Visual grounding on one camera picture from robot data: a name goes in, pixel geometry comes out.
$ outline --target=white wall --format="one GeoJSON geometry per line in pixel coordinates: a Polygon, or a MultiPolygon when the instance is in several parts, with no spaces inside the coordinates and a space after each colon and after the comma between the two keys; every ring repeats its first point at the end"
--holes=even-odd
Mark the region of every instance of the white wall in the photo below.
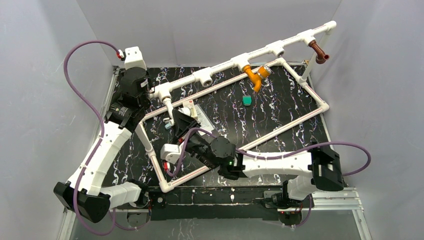
{"type": "MultiPolygon", "coordinates": [[[[319,27],[341,0],[77,0],[99,39],[139,46],[149,67],[211,66],[319,27]]],[[[288,61],[312,56],[296,43],[288,61]]],[[[113,53],[106,53],[115,65],[113,53]]],[[[253,59],[263,63],[274,56],[253,59]]]]}
{"type": "MultiPolygon", "coordinates": [[[[91,39],[74,0],[0,3],[2,240],[58,235],[64,207],[53,188],[81,163],[97,121],[68,87],[62,63],[69,49],[91,39]]],[[[86,46],[70,62],[76,87],[99,108],[112,73],[104,51],[86,46]]]]}
{"type": "MultiPolygon", "coordinates": [[[[369,149],[368,169],[347,181],[359,190],[373,239],[424,237],[424,2],[344,0],[327,49],[333,58],[313,72],[329,105],[332,140],[369,149]]],[[[363,153],[335,148],[345,172],[363,153]]]]}

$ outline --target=pvc tee fitting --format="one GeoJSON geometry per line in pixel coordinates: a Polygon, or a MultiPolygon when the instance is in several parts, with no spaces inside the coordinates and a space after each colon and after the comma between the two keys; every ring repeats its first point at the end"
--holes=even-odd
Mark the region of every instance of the pvc tee fitting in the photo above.
{"type": "Polygon", "coordinates": [[[243,72],[247,74],[251,82],[254,84],[253,90],[255,92],[259,92],[259,90],[261,90],[262,79],[265,79],[272,73],[271,69],[266,65],[261,66],[256,74],[252,72],[251,66],[246,65],[243,67],[243,72]]]}

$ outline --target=copper pipe fitting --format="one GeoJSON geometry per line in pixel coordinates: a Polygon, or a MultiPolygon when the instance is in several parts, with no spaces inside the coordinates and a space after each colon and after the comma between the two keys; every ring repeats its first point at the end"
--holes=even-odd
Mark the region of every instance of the copper pipe fitting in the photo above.
{"type": "Polygon", "coordinates": [[[330,59],[330,55],[326,54],[320,46],[318,46],[317,42],[315,40],[312,40],[309,43],[309,47],[311,47],[313,50],[315,50],[316,52],[316,58],[315,58],[315,62],[317,64],[323,64],[325,63],[328,59],[330,59]]]}

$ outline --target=white pvc pipe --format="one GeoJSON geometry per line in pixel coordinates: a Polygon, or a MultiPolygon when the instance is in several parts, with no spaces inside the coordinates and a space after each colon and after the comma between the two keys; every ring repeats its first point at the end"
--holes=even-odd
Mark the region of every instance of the white pvc pipe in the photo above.
{"type": "Polygon", "coordinates": [[[321,107],[321,105],[324,103],[324,100],[322,100],[321,97],[318,96],[318,94],[309,85],[306,85],[303,88],[315,100],[315,102],[318,104],[318,106],[321,107]]]}
{"type": "Polygon", "coordinates": [[[186,174],[178,179],[175,179],[174,181],[171,181],[171,184],[173,187],[177,187],[180,186],[183,183],[186,183],[194,178],[197,178],[198,176],[208,172],[209,170],[211,170],[209,167],[207,166],[202,166],[192,172],[190,172],[189,174],[186,174]]]}
{"type": "Polygon", "coordinates": [[[172,81],[169,84],[170,84],[170,88],[174,90],[174,89],[179,89],[182,86],[194,83],[195,81],[196,81],[195,76],[191,74],[186,77],[180,78],[178,80],[172,81]]]}
{"type": "Polygon", "coordinates": [[[284,60],[282,57],[279,58],[280,60],[280,64],[283,66],[283,68],[285,68],[287,70],[287,72],[293,76],[293,78],[296,80],[297,83],[299,83],[299,79],[301,78],[301,76],[299,76],[299,74],[292,68],[292,66],[290,66],[286,60],[284,60]]]}
{"type": "MultiPolygon", "coordinates": [[[[274,66],[274,65],[276,65],[276,64],[278,64],[279,63],[279,61],[278,61],[278,59],[276,59],[276,60],[274,60],[274,61],[270,61],[270,62],[268,62],[267,64],[265,64],[266,66],[268,66],[268,67],[272,67],[272,66],[274,66]]],[[[259,70],[259,67],[257,67],[257,68],[255,68],[255,69],[253,69],[252,70],[252,72],[253,73],[256,73],[257,71],[259,70]]],[[[223,82],[221,82],[221,83],[218,83],[218,84],[216,84],[216,85],[214,85],[214,86],[211,86],[211,87],[209,87],[209,88],[206,88],[205,90],[202,90],[202,91],[199,91],[199,92],[197,92],[197,93],[195,93],[195,94],[193,94],[193,95],[190,95],[190,96],[188,96],[188,97],[186,97],[186,98],[183,98],[183,99],[181,99],[181,100],[178,100],[178,101],[176,101],[176,102],[174,102],[174,103],[172,103],[172,106],[175,108],[175,107],[178,107],[178,106],[181,106],[182,104],[183,104],[183,102],[184,101],[189,101],[189,100],[194,100],[194,99],[198,99],[198,98],[200,98],[200,97],[202,97],[202,96],[205,96],[205,95],[207,95],[207,94],[210,94],[210,93],[212,93],[212,92],[214,92],[214,91],[216,91],[216,90],[218,90],[218,89],[221,89],[221,88],[223,88],[223,87],[226,87],[226,86],[228,86],[228,85],[231,85],[231,84],[233,84],[233,83],[235,83],[235,82],[237,82],[237,81],[240,81],[240,80],[242,80],[242,79],[244,79],[244,78],[247,78],[248,77],[248,75],[246,74],[246,73],[242,73],[242,74],[240,74],[240,75],[238,75],[238,76],[235,76],[235,77],[233,77],[233,78],[230,78],[230,79],[228,79],[228,80],[226,80],[226,81],[223,81],[223,82]]],[[[157,109],[157,110],[154,110],[154,111],[152,111],[152,112],[149,112],[148,114],[146,114],[146,116],[144,116],[144,118],[143,118],[143,120],[141,120],[141,122],[145,122],[146,120],[148,120],[148,119],[151,119],[151,118],[154,118],[154,117],[156,117],[156,116],[158,116],[158,115],[160,115],[160,114],[163,114],[163,113],[165,113],[167,111],[167,108],[166,107],[161,107],[161,108],[159,108],[159,109],[157,109]]]]}
{"type": "MultiPolygon", "coordinates": [[[[323,33],[323,32],[331,31],[335,27],[336,27],[336,22],[335,21],[329,21],[329,22],[325,23],[324,25],[319,26],[317,28],[301,32],[296,36],[292,36],[292,37],[284,39],[284,40],[279,40],[279,41],[273,42],[271,44],[268,44],[267,46],[262,47],[260,49],[251,51],[251,52],[247,53],[246,59],[244,59],[244,61],[247,62],[250,59],[254,59],[254,58],[260,57],[260,56],[265,55],[265,54],[270,54],[270,53],[273,52],[274,48],[283,48],[287,45],[297,43],[297,42],[300,42],[300,41],[305,41],[306,39],[309,39],[309,38],[313,39],[314,35],[320,34],[320,33],[323,33]]],[[[212,66],[212,67],[210,67],[209,77],[212,76],[213,74],[222,72],[226,69],[234,68],[237,65],[238,65],[238,63],[231,59],[231,60],[228,60],[226,62],[212,66]]],[[[191,83],[194,83],[194,82],[196,82],[196,77],[193,74],[191,74],[189,76],[186,76],[186,77],[183,77],[179,80],[171,82],[169,91],[171,92],[174,89],[181,88],[184,85],[191,84],[191,83]]]]}
{"type": "MultiPolygon", "coordinates": [[[[313,30],[308,30],[306,32],[308,32],[308,34],[312,32],[313,35],[315,35],[315,34],[318,34],[318,33],[325,32],[325,31],[330,31],[335,26],[336,26],[336,22],[330,21],[330,22],[327,22],[326,24],[324,24],[323,26],[317,27],[317,28],[315,28],[313,30]]],[[[292,43],[299,42],[299,41],[306,42],[304,38],[309,38],[309,37],[311,37],[311,36],[305,36],[305,37],[303,37],[303,35],[298,34],[298,35],[293,36],[293,37],[290,37],[290,38],[288,38],[286,40],[277,41],[276,43],[281,44],[281,46],[283,47],[283,46],[286,46],[288,44],[292,44],[292,43]]],[[[266,47],[260,48],[260,49],[258,49],[256,51],[253,51],[251,53],[248,53],[248,59],[256,58],[256,57],[259,57],[261,55],[271,53],[272,51],[273,50],[270,47],[266,46],[266,47]]],[[[281,63],[284,66],[284,68],[286,68],[289,71],[289,73],[292,74],[292,76],[294,76],[295,79],[297,79],[296,81],[299,82],[300,76],[292,69],[291,66],[289,66],[287,64],[287,62],[282,57],[281,58],[278,58],[278,59],[276,59],[276,60],[274,60],[272,62],[267,63],[267,66],[268,67],[271,67],[271,66],[276,65],[277,63],[281,63]]],[[[218,73],[218,72],[221,72],[221,71],[223,71],[225,69],[228,69],[228,68],[234,67],[234,66],[235,66],[235,63],[232,60],[226,61],[224,63],[221,63],[221,64],[218,64],[216,66],[211,67],[211,73],[218,73]]],[[[254,73],[257,72],[258,69],[259,69],[259,67],[258,68],[255,68],[253,70],[253,72],[254,73]]],[[[241,79],[244,79],[246,77],[247,77],[247,74],[245,74],[245,73],[240,74],[239,76],[233,77],[233,78],[231,78],[231,79],[229,79],[227,81],[221,82],[221,83],[219,83],[219,84],[217,84],[215,86],[209,87],[209,88],[207,88],[207,89],[205,89],[203,91],[200,91],[200,92],[195,93],[195,94],[193,94],[193,95],[191,95],[189,97],[186,97],[186,98],[184,98],[182,100],[179,100],[179,101],[173,103],[172,106],[173,107],[177,107],[177,106],[181,105],[183,101],[197,99],[197,98],[199,98],[201,96],[204,96],[204,95],[209,94],[209,93],[211,93],[211,92],[213,92],[213,91],[215,91],[217,89],[220,89],[220,88],[223,88],[225,86],[228,86],[228,85],[230,85],[232,83],[235,83],[235,82],[237,82],[237,81],[239,81],[241,79]]],[[[184,86],[186,84],[190,84],[190,83],[195,82],[195,80],[196,80],[196,78],[195,78],[194,75],[190,75],[190,76],[181,78],[181,79],[179,79],[177,81],[174,81],[172,83],[173,85],[172,85],[171,89],[180,88],[180,87],[182,87],[182,86],[184,86]]],[[[296,119],[296,120],[294,120],[294,121],[292,121],[292,122],[290,122],[290,123],[282,126],[282,127],[279,127],[277,129],[275,129],[274,131],[266,134],[265,136],[262,136],[262,137],[256,139],[255,141],[253,141],[253,142],[251,142],[251,143],[249,143],[249,144],[241,147],[240,149],[242,149],[242,150],[249,150],[251,148],[254,148],[254,147],[258,146],[259,144],[262,144],[262,143],[264,143],[264,142],[266,142],[266,141],[268,141],[268,140],[276,137],[277,135],[279,135],[279,134],[287,131],[288,129],[291,129],[291,128],[299,125],[300,123],[303,123],[304,121],[306,121],[308,119],[311,119],[311,118],[313,118],[313,117],[315,117],[315,116],[317,116],[317,115],[319,115],[319,114],[321,114],[321,113],[323,113],[323,112],[325,112],[326,110],[329,109],[328,104],[325,103],[307,84],[302,84],[301,86],[303,88],[305,88],[305,90],[316,101],[318,100],[317,102],[318,102],[318,105],[320,105],[320,107],[317,108],[316,110],[314,110],[314,111],[312,111],[312,112],[310,112],[310,113],[308,113],[308,114],[306,114],[306,115],[304,115],[304,116],[302,116],[302,117],[300,117],[300,118],[298,118],[298,119],[296,119]]],[[[162,169],[160,167],[160,164],[158,162],[158,159],[156,158],[155,150],[153,149],[153,146],[150,143],[150,141],[149,141],[149,139],[147,137],[146,131],[144,129],[144,126],[143,126],[143,122],[146,121],[147,119],[153,118],[153,117],[155,117],[155,116],[157,116],[159,114],[162,114],[162,113],[164,113],[166,111],[167,111],[167,108],[166,107],[162,107],[160,109],[157,109],[157,110],[155,110],[155,111],[147,114],[143,118],[143,120],[141,120],[141,122],[138,124],[137,128],[135,129],[136,134],[138,135],[138,137],[140,138],[142,144],[146,148],[146,152],[147,152],[147,154],[149,156],[149,159],[151,160],[151,162],[153,164],[153,168],[154,168],[154,171],[155,171],[155,173],[157,175],[157,178],[159,179],[160,189],[164,193],[167,193],[167,192],[173,190],[174,187],[177,187],[177,186],[179,186],[179,185],[181,185],[181,184],[183,184],[183,183],[185,183],[185,182],[187,182],[187,181],[189,181],[191,179],[194,179],[194,178],[196,178],[196,177],[198,177],[198,176],[200,176],[200,175],[202,175],[202,174],[204,174],[204,173],[206,173],[207,171],[210,170],[210,168],[208,168],[207,166],[203,166],[201,168],[196,169],[195,171],[192,171],[191,173],[188,173],[188,174],[186,174],[186,175],[184,175],[184,176],[182,176],[182,177],[180,177],[178,179],[175,179],[172,182],[167,182],[164,174],[162,173],[162,169]]]]}
{"type": "Polygon", "coordinates": [[[287,131],[287,130],[289,130],[289,129],[291,129],[291,128],[293,128],[293,127],[295,127],[295,126],[297,126],[301,123],[303,123],[304,121],[319,115],[322,112],[323,112],[323,109],[321,107],[317,108],[314,111],[312,111],[312,112],[310,112],[310,113],[308,113],[308,114],[306,114],[302,117],[299,117],[298,119],[296,119],[296,120],[294,120],[294,121],[292,121],[292,122],[290,122],[290,123],[288,123],[288,124],[286,124],[282,127],[275,129],[274,131],[268,133],[267,135],[262,136],[262,137],[260,137],[256,140],[250,142],[247,145],[242,146],[240,149],[241,150],[252,149],[252,148],[258,146],[259,144],[265,143],[266,141],[276,137],[277,135],[279,135],[279,134],[281,134],[281,133],[283,133],[283,132],[285,132],[285,131],[287,131]]]}
{"type": "Polygon", "coordinates": [[[316,101],[318,106],[323,107],[322,105],[324,101],[321,99],[321,97],[318,96],[318,94],[308,85],[307,82],[301,79],[299,74],[292,68],[292,66],[290,66],[282,57],[279,58],[279,61],[280,64],[282,64],[282,66],[287,70],[287,72],[293,76],[296,82],[300,84],[300,86],[302,86],[303,89],[305,89],[305,91],[316,101]]]}

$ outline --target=small green block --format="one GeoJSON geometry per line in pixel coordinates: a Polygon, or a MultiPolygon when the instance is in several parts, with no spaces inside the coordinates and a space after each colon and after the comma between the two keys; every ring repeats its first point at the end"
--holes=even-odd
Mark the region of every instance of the small green block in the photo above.
{"type": "Polygon", "coordinates": [[[252,104],[252,97],[251,96],[243,96],[243,105],[244,106],[250,106],[252,104]]]}

